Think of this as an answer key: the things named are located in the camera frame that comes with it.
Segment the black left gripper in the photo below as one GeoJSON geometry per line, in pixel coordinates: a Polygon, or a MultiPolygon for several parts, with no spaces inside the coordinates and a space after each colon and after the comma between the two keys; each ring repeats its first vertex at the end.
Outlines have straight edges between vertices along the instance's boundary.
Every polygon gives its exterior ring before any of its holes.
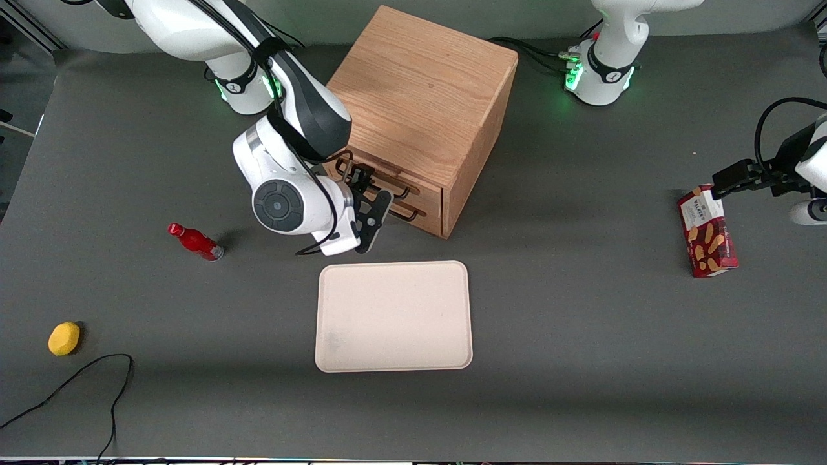
{"type": "Polygon", "coordinates": [[[802,161],[808,150],[815,127],[815,123],[810,123],[788,136],[778,147],[776,156],[766,160],[761,154],[762,124],[759,124],[754,136],[754,150],[762,177],[756,177],[752,161],[737,161],[713,174],[713,198],[721,200],[730,194],[768,187],[773,196],[791,192],[815,196],[815,186],[795,171],[798,162],[802,161]]]}

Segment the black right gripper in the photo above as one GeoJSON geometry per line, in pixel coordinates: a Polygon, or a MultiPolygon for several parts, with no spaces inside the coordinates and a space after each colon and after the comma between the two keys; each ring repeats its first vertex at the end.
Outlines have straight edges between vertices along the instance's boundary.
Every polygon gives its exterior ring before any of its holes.
{"type": "Polygon", "coordinates": [[[351,187],[346,187],[350,198],[346,206],[347,251],[360,254],[370,251],[395,200],[395,195],[388,189],[375,193],[372,200],[364,196],[369,189],[376,189],[374,174],[375,169],[369,165],[351,166],[351,187]]]}

